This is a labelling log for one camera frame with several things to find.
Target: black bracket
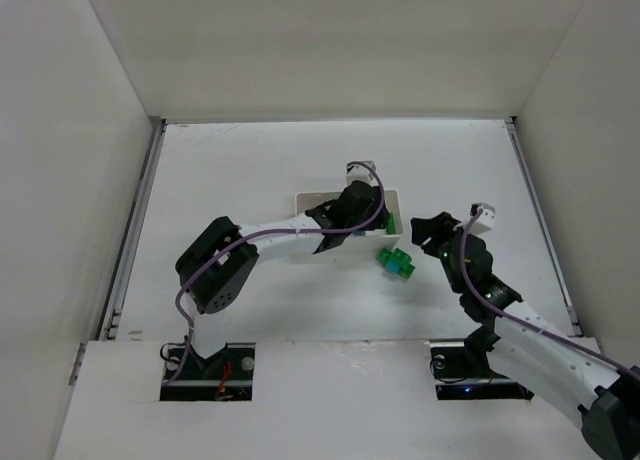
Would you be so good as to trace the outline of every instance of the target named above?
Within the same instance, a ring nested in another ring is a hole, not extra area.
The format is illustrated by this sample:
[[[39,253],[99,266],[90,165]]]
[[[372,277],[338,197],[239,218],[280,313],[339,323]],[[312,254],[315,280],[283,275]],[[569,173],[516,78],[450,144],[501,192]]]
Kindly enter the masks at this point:
[[[640,368],[632,367],[640,374]],[[582,411],[582,436],[601,458],[632,460],[640,453],[640,384],[622,373],[609,388],[598,387],[598,398]]]
[[[180,285],[202,265],[230,243],[242,238],[239,228],[229,217],[216,218],[191,244],[176,262]],[[229,252],[226,258],[213,264],[188,290],[198,312],[216,313],[236,299],[251,270],[258,261],[258,249],[245,243]]]
[[[472,207],[472,214],[476,208],[476,205]],[[460,221],[447,212],[429,219],[413,218],[411,242],[419,245],[427,255],[440,260],[451,290],[461,294],[460,305],[465,313],[492,332],[495,314],[476,299],[462,276],[460,242],[463,231],[459,225]],[[504,310],[511,303],[522,301],[518,292],[493,275],[493,256],[487,251],[484,240],[475,235],[467,237],[464,261],[471,283],[488,302]]]
[[[380,201],[380,187],[372,187],[365,182],[356,180],[345,188],[337,199],[324,202],[305,213],[320,225],[320,228],[350,228],[370,218]],[[385,206],[364,230],[387,228],[388,224],[389,211]],[[314,253],[338,247],[348,236],[348,233],[325,235]]]

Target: white box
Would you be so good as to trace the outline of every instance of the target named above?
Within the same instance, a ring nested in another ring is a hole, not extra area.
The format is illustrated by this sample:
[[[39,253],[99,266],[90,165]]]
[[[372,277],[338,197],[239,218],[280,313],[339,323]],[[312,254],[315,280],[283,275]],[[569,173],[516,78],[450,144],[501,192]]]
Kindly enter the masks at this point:
[[[322,193],[298,193],[296,195],[296,215],[300,215],[307,210],[317,207],[328,200],[337,199],[342,192],[322,192]],[[398,192],[396,190],[385,190],[384,201],[389,213],[393,214],[393,222],[396,233],[388,235],[384,230],[366,232],[365,235],[349,235],[344,243],[334,251],[336,254],[357,254],[370,258],[376,258],[378,252],[383,248],[393,250],[402,236],[402,216],[400,215],[400,203],[398,202]],[[333,255],[313,255],[314,260],[333,258]]]

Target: wire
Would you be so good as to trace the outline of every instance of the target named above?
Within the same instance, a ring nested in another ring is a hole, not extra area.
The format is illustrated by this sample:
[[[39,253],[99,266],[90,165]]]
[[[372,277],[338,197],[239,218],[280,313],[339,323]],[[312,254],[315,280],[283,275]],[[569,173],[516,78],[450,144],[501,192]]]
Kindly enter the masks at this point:
[[[471,217],[471,219],[469,220],[469,223],[467,223],[467,225],[464,227],[464,230],[462,232],[462,240],[460,241],[460,271],[462,273],[462,277],[464,278],[464,282],[466,283],[469,291],[473,294],[474,297],[476,297],[476,299],[482,304],[482,306],[490,310],[492,313],[494,313],[498,317],[503,317],[503,318],[506,318],[507,320],[511,320],[512,322],[515,322],[518,325],[521,325],[529,330],[533,330],[534,332],[537,332],[546,338],[549,338],[561,345],[564,345],[565,347],[573,348],[574,350],[579,350],[580,352],[586,353],[587,355],[597,358],[598,360],[614,367],[618,371],[618,373],[624,373],[630,376],[631,378],[633,378],[636,382],[640,383],[640,374],[637,374],[636,372],[631,370],[629,367],[623,365],[622,363],[610,357],[607,357],[606,355],[603,355],[600,352],[596,352],[587,347],[583,347],[582,345],[579,345],[577,343],[573,343],[571,340],[565,337],[556,335],[555,333],[549,332],[541,327],[537,327],[536,325],[529,323],[526,320],[522,320],[521,318],[511,315],[505,312],[504,310],[501,310],[495,305],[493,305],[491,302],[486,300],[480,294],[480,292],[478,292],[478,290],[474,287],[473,283],[471,282],[471,279],[469,278],[469,273],[467,272],[467,266],[465,263],[465,250],[467,246],[467,238],[469,237],[469,231],[471,230],[471,227],[473,227],[473,224],[476,223],[478,218],[480,218],[480,215],[482,215],[482,211],[483,210],[479,208],[476,214],[473,217]]]
[[[218,395],[220,395],[220,393],[224,389],[224,382],[226,382],[227,379],[231,376],[231,362],[227,361],[227,363],[225,363],[222,367],[222,371],[222,378],[220,379],[218,390],[216,390],[216,394],[213,396],[213,398],[216,398]]]
[[[447,385],[455,385],[456,383],[462,383],[465,380],[469,380],[469,377],[465,377],[465,378],[461,378],[459,380],[443,380],[442,378],[436,376],[436,370],[435,370],[435,366],[434,366],[434,362],[436,361],[435,358],[432,358],[431,361],[429,362],[429,370],[431,370],[431,375],[433,375],[433,378],[439,382],[442,383],[446,383]]]
[[[176,358],[176,357],[169,357],[169,356],[164,354],[165,347],[170,347],[172,345],[174,347],[182,347],[182,346],[184,346],[184,343],[173,343],[173,342],[165,343],[164,345],[162,345],[160,347],[160,358],[162,358],[166,363],[173,363],[174,365],[178,365],[180,363],[180,361],[172,360],[173,358]]]
[[[236,240],[235,242],[230,243],[229,245],[224,247],[217,254],[215,254],[213,257],[207,260],[206,263],[204,263],[198,270],[195,271],[193,275],[191,275],[191,277],[189,277],[189,279],[186,282],[184,282],[184,285],[182,285],[182,288],[180,288],[180,291],[176,295],[175,305],[176,305],[176,309],[178,310],[178,313],[184,317],[189,327],[189,330],[187,332],[187,336],[185,339],[185,347],[184,347],[185,353],[183,353],[182,358],[180,359],[180,364],[178,365],[178,368],[176,369],[174,374],[171,376],[171,378],[166,380],[163,383],[164,385],[167,385],[168,383],[173,382],[176,378],[180,376],[180,373],[182,372],[185,361],[187,359],[186,352],[188,352],[189,349],[191,348],[191,342],[193,341],[193,331],[195,330],[195,324],[194,324],[193,318],[191,318],[191,316],[187,313],[187,311],[184,308],[182,308],[182,305],[181,305],[182,297],[187,292],[187,290],[189,290],[191,286],[198,280],[198,278],[200,278],[200,276],[204,272],[209,270],[209,268],[211,268],[211,266],[214,265],[218,260],[220,260],[224,255],[229,253],[234,248],[237,248],[240,245],[247,243],[250,240],[253,240],[254,238],[262,237],[264,235],[277,235],[277,234],[292,235],[292,234],[300,234],[300,233],[319,233],[322,235],[344,235],[345,233],[349,234],[349,233],[356,232],[358,230],[362,230],[371,222],[373,222],[376,218],[378,218],[378,215],[380,214],[380,212],[382,212],[382,209],[384,208],[384,187],[382,185],[382,180],[380,180],[380,177],[375,172],[375,170],[371,166],[369,166],[367,163],[349,162],[347,164],[347,167],[352,165],[358,165],[368,170],[369,173],[373,176],[373,178],[375,178],[376,183],[378,184],[378,188],[380,189],[380,203],[378,204],[378,208],[376,208],[376,211],[373,212],[373,215],[371,215],[371,217],[369,217],[367,220],[350,228],[301,228],[299,230],[296,230],[294,228],[273,228],[269,230],[261,230],[258,232],[251,233],[246,237],[242,237]]]

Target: white table surface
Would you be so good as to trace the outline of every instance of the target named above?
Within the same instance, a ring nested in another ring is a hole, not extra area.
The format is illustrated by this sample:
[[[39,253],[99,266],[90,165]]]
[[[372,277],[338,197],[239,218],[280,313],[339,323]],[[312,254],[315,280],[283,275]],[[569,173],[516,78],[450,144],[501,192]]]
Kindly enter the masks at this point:
[[[411,279],[386,274],[373,259],[268,262],[255,268],[230,307],[198,319],[199,345],[465,337],[476,325],[439,262],[411,245],[409,221],[442,211],[463,219],[475,201],[497,209],[496,228],[483,236],[494,272],[572,333],[504,122],[403,119],[169,126],[118,340],[184,335],[173,306],[174,265],[214,218],[245,224],[288,218],[297,192],[344,188],[350,160],[374,160],[385,186],[398,190],[406,232],[399,246],[414,259]]]

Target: screw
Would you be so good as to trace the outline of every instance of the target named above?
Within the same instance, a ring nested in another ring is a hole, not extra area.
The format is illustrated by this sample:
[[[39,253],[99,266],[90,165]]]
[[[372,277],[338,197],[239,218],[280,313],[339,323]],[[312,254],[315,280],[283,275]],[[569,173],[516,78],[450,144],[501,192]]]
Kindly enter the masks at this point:
[[[255,365],[255,361],[251,357],[244,357],[240,362],[240,367],[245,371],[249,372],[253,370],[253,366]]]
[[[169,357],[170,362],[166,363],[167,370],[170,372],[175,372],[178,369],[178,364],[180,363],[180,359],[178,357]]]
[[[444,368],[444,355],[436,355],[433,357],[433,368],[436,370],[442,370]]]

